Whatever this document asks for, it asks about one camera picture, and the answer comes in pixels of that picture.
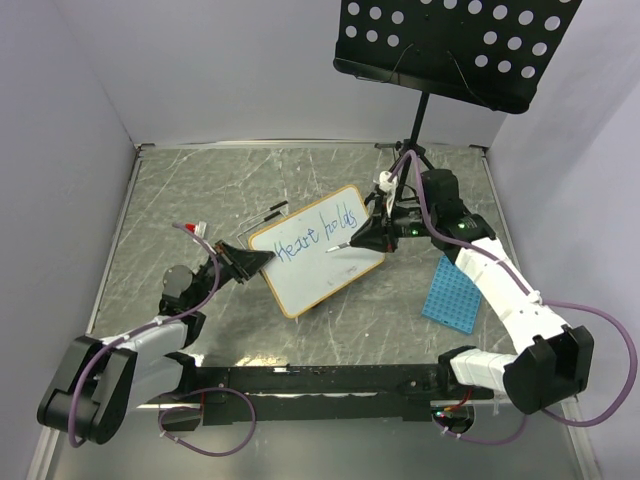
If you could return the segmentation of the white blue whiteboard marker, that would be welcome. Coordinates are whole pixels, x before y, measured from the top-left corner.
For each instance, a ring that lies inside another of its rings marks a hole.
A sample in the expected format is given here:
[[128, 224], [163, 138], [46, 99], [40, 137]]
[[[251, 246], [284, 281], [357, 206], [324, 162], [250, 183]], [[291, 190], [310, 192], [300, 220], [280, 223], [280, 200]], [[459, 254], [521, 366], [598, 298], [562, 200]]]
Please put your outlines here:
[[325, 251], [325, 253], [332, 253], [332, 252], [339, 251], [339, 250], [342, 250], [342, 249], [345, 249], [345, 248], [348, 248], [348, 247], [350, 247], [350, 243], [349, 242], [344, 242], [344, 243], [341, 243], [341, 244], [338, 244], [336, 246], [328, 248]]

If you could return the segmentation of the yellow framed whiteboard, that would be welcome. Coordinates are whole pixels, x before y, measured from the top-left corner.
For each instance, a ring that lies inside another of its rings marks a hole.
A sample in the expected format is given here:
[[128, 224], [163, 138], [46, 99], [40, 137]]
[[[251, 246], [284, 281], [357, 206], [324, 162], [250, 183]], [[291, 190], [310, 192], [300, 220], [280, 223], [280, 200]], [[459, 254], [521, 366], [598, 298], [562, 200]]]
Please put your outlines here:
[[300, 316], [383, 263], [383, 253], [367, 249], [329, 250], [367, 219], [359, 189], [346, 185], [249, 237], [250, 249], [275, 254], [264, 277], [285, 317]]

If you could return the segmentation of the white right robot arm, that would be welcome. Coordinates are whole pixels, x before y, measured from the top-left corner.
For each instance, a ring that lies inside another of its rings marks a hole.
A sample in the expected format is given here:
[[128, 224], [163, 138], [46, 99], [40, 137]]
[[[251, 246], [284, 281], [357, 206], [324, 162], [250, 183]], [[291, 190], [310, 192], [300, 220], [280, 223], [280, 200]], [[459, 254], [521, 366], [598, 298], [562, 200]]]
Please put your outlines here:
[[401, 238], [429, 238], [480, 291], [515, 349], [497, 354], [459, 347], [441, 355], [438, 390], [448, 398], [470, 387], [502, 392], [524, 414], [584, 391], [594, 349], [589, 331], [571, 327], [543, 304], [487, 221], [466, 208], [450, 170], [427, 170], [420, 179], [416, 203], [400, 204], [397, 178], [382, 172], [370, 196], [373, 211], [349, 246], [391, 253]]

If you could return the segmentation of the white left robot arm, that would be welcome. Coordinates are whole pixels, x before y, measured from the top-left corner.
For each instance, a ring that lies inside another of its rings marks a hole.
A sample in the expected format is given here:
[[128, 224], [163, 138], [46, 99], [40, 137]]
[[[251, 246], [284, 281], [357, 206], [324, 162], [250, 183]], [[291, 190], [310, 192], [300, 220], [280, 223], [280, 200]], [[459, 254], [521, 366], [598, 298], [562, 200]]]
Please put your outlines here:
[[37, 409], [42, 425], [67, 433], [76, 445], [104, 444], [126, 414], [167, 394], [177, 402], [198, 387], [195, 361], [184, 350], [199, 337], [202, 308], [229, 281], [243, 284], [275, 258], [265, 250], [240, 249], [224, 241], [206, 248], [197, 270], [169, 268], [157, 315], [126, 333], [72, 341]]

